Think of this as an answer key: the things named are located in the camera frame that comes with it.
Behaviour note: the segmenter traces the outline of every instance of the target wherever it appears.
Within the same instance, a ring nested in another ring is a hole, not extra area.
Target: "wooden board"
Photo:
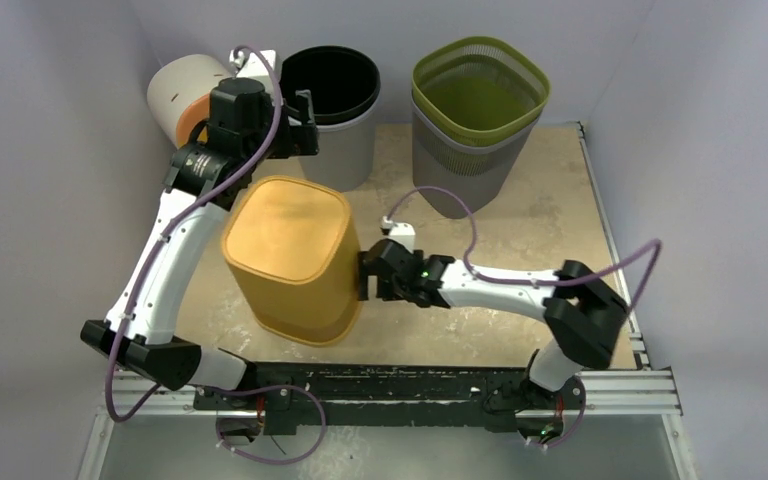
[[[372,176],[346,193],[361,248],[381,238],[381,216],[413,188],[410,125],[382,125],[377,133]],[[303,177],[296,160],[268,160],[255,179],[275,174]],[[419,194],[396,219],[414,225],[417,248],[426,254],[462,257],[469,243],[468,220],[440,216]],[[542,270],[569,258],[595,270],[611,261],[574,128],[535,128],[499,196],[476,220],[479,246],[470,259],[477,265]],[[252,360],[523,366],[551,338],[542,323],[509,313],[371,300],[342,342],[327,348],[290,342],[255,322],[225,265],[220,234],[205,250],[181,307],[177,333],[193,342]],[[627,335],[618,341],[613,367],[635,368]]]

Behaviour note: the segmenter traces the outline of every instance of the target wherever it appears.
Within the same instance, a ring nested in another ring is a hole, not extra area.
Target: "yellow container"
[[[345,197],[296,178],[252,186],[222,236],[222,253],[257,322],[313,346],[340,341],[360,313],[360,251]]]

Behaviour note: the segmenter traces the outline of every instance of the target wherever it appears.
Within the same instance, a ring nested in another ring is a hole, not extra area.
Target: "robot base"
[[[524,380],[527,373],[527,368],[256,362],[241,390],[287,384],[308,389],[322,402],[329,425],[483,427],[525,437],[539,436],[551,422],[545,413],[555,411],[558,395],[567,410],[581,408],[574,378],[552,393]],[[305,395],[283,390],[263,396],[264,434],[294,435],[299,425],[319,425],[319,413]],[[196,410],[220,412],[255,407],[256,396],[209,390],[196,394],[193,403]],[[534,418],[528,411],[542,415]]]

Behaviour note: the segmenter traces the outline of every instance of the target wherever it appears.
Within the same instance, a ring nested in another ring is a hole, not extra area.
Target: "white wall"
[[[620,251],[665,241],[640,323],[703,478],[768,478],[768,2],[659,0],[588,141]]]
[[[0,479],[73,478],[170,146],[127,0],[0,0]]]
[[[423,56],[469,35],[501,38],[552,81],[544,121],[590,115],[654,0],[132,0],[161,60],[221,60],[239,43],[285,57],[337,44],[369,55],[382,74],[383,121],[410,121],[410,74]]]

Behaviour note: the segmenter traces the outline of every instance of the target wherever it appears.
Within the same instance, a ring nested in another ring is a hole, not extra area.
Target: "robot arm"
[[[266,57],[278,62],[274,55]],[[87,321],[81,330],[85,343],[110,355],[137,276],[158,240],[163,242],[136,299],[117,361],[170,390],[187,384],[234,390],[248,365],[228,352],[201,347],[174,334],[178,310],[199,258],[215,229],[224,223],[237,194],[251,182],[254,169],[190,213],[167,238],[160,236],[173,218],[234,174],[262,144],[271,123],[273,99],[263,84],[269,82],[258,80],[261,69],[261,64],[252,62],[236,78],[222,80],[210,92],[210,118],[197,125],[189,142],[172,156],[157,218],[125,290],[104,320]],[[297,124],[290,125],[282,112],[264,157],[318,153],[310,92],[299,91],[296,96],[300,106]],[[202,143],[198,137],[205,127],[207,142]]]
[[[593,273],[567,260],[560,270],[516,271],[473,268],[492,278],[529,280],[535,285],[491,283],[475,278],[462,260],[413,250],[414,231],[408,224],[387,229],[387,238],[361,252],[360,297],[368,299],[368,277],[377,278],[376,296],[427,308],[481,307],[524,315],[546,323],[553,339],[533,358],[528,380],[555,392],[583,368],[610,366],[620,330],[628,316],[625,301],[601,280],[557,286]]]

